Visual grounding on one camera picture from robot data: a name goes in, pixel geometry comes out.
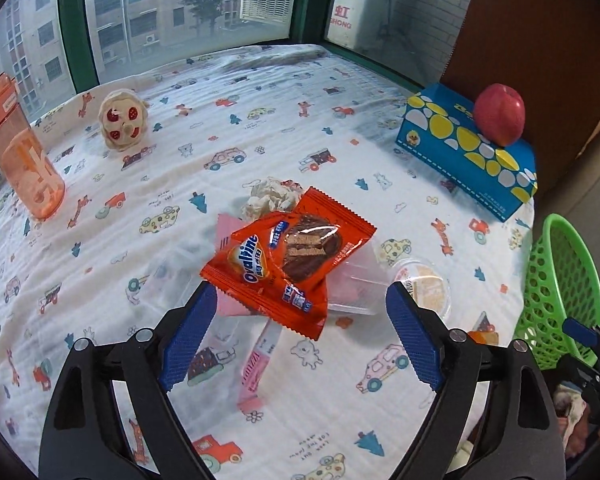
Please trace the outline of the round plastic cup with lid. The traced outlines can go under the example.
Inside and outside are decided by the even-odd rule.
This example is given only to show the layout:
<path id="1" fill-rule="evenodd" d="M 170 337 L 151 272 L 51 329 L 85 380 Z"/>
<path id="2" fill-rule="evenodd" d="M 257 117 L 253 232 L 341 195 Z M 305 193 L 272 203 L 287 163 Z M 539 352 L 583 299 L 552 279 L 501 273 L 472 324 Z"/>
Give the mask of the round plastic cup with lid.
<path id="1" fill-rule="evenodd" d="M 391 269 L 393 281 L 401 283 L 416 304 L 446 318 L 451 309 L 450 285 L 426 259 L 404 258 Z"/>

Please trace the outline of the clear plastic tray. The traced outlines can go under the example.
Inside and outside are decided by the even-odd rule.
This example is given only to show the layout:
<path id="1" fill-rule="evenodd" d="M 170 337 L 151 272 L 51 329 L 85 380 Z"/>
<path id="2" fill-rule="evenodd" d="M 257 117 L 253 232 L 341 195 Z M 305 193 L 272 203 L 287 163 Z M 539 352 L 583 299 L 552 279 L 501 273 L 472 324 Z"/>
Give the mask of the clear plastic tray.
<path id="1" fill-rule="evenodd" d="M 326 276 L 328 310 L 354 315 L 376 315 L 385 309 L 389 286 L 387 268 L 365 244 Z"/>

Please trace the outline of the orange Ovaltine snack wrapper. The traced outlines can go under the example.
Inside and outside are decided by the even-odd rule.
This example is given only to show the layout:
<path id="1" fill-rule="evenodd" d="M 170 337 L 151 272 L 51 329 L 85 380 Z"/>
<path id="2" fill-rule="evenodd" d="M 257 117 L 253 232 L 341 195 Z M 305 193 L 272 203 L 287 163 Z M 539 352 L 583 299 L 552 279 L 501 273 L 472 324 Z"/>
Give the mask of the orange Ovaltine snack wrapper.
<path id="1" fill-rule="evenodd" d="M 249 309 L 317 340 L 327 320 L 326 276 L 370 241 L 373 226 L 318 188 L 289 212 L 230 234 L 200 276 Z"/>

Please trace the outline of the green plastic trash basket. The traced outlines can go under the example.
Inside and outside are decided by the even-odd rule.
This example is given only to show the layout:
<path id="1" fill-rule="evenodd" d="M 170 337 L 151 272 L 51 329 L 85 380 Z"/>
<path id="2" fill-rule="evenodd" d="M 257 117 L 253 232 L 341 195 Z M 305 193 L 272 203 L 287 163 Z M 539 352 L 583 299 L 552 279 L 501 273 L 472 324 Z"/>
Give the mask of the green plastic trash basket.
<path id="1" fill-rule="evenodd" d="M 589 366 L 597 361 L 591 349 L 562 331 L 567 318 L 588 328 L 600 326 L 600 278 L 576 228 L 550 214 L 531 248 L 524 308 L 515 328 L 515 337 L 529 345 L 542 370 L 555 367 L 565 354 Z"/>

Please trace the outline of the pink Franzzi stick wrapper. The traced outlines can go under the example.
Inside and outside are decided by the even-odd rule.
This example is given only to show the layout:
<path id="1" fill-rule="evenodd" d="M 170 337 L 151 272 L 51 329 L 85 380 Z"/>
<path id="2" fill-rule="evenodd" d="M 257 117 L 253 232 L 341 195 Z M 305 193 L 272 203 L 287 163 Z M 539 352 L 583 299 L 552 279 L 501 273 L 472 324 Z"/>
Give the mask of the pink Franzzi stick wrapper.
<path id="1" fill-rule="evenodd" d="M 281 333 L 282 326 L 268 320 L 245 362 L 237 401 L 238 410 L 245 415 L 259 411 L 262 406 L 258 397 L 260 380 L 270 364 Z"/>

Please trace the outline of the crumpled white tissue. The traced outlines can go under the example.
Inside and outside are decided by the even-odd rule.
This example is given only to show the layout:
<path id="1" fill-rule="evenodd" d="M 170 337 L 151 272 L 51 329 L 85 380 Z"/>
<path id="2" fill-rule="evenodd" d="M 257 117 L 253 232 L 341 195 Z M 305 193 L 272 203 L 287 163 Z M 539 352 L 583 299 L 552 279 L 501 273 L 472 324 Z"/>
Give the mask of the crumpled white tissue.
<path id="1" fill-rule="evenodd" d="M 302 194 L 302 186 L 293 180 L 267 178 L 251 187 L 248 200 L 240 211 L 240 218 L 253 222 L 271 212 L 293 211 Z"/>

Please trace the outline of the cartoon print bed sheet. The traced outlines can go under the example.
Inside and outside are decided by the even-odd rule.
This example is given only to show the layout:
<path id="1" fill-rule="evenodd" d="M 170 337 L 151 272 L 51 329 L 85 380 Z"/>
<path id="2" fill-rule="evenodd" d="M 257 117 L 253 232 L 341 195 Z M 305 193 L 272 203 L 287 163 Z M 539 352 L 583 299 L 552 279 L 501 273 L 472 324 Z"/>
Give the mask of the cartoon print bed sheet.
<path id="1" fill-rule="evenodd" d="M 61 207 L 36 221 L 0 184 L 0 431 L 28 471 L 73 341 L 125 340 L 199 283 L 216 222 L 268 179 L 319 188 L 370 223 L 377 259 L 430 262 L 449 284 L 448 324 L 513 336 L 534 209 L 500 221 L 396 146 L 408 94 L 319 47 L 246 47 L 125 79 L 149 105 L 146 139 L 106 148 L 107 87 L 36 123 L 64 178 Z M 399 353 L 385 313 L 332 314 L 318 341 L 284 330 L 242 412 L 242 369 L 257 316 L 219 318 L 210 370 L 170 398 L 222 479 L 385 479 L 417 434 L 431 390 Z"/>

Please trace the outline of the blue yellow dotted box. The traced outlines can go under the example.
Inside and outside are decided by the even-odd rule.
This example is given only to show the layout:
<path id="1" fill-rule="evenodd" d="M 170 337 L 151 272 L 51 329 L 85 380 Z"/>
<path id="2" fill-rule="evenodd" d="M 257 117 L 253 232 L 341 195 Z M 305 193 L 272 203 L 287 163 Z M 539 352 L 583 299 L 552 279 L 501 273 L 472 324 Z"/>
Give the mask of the blue yellow dotted box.
<path id="1" fill-rule="evenodd" d="M 489 141 L 474 121 L 474 103 L 438 82 L 406 99 L 396 145 L 420 159 L 502 221 L 538 192 L 532 147 Z"/>

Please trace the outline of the cream strawberry plush toy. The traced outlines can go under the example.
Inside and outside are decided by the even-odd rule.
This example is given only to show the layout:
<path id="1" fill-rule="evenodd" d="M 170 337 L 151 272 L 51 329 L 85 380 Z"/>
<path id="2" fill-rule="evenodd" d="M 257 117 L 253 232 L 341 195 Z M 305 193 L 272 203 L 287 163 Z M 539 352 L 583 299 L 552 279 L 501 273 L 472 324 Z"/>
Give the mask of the cream strawberry plush toy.
<path id="1" fill-rule="evenodd" d="M 140 143 L 148 128 L 148 103 L 131 89 L 110 92 L 98 112 L 100 132 L 110 150 L 122 152 Z"/>

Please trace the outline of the orange water bottle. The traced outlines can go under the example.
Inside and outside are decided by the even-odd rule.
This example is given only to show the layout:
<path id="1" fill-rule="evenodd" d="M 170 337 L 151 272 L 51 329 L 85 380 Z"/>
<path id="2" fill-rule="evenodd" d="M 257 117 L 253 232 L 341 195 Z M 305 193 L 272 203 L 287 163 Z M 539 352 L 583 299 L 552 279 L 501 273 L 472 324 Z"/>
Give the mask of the orange water bottle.
<path id="1" fill-rule="evenodd" d="M 15 79 L 6 73 L 0 73 L 0 170 L 35 219 L 50 218 L 61 205 L 65 182 L 23 113 Z"/>

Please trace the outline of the red apple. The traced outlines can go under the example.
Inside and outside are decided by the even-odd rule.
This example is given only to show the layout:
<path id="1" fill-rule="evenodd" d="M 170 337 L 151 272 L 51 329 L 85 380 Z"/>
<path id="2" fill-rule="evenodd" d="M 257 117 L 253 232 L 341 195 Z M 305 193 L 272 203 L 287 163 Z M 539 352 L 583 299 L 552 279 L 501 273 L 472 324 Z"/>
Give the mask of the red apple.
<path id="1" fill-rule="evenodd" d="M 506 148 L 524 132 L 524 100 L 506 84 L 490 84 L 475 100 L 474 121 L 490 142 Z"/>

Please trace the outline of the green window frame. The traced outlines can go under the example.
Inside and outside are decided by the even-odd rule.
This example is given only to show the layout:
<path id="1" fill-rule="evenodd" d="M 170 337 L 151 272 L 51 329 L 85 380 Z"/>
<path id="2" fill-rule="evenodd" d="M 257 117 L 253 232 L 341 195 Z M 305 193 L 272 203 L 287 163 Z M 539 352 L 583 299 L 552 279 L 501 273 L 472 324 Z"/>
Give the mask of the green window frame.
<path id="1" fill-rule="evenodd" d="M 439 79 L 470 0 L 58 0 L 78 90 L 239 46 L 320 44 L 413 86 Z"/>

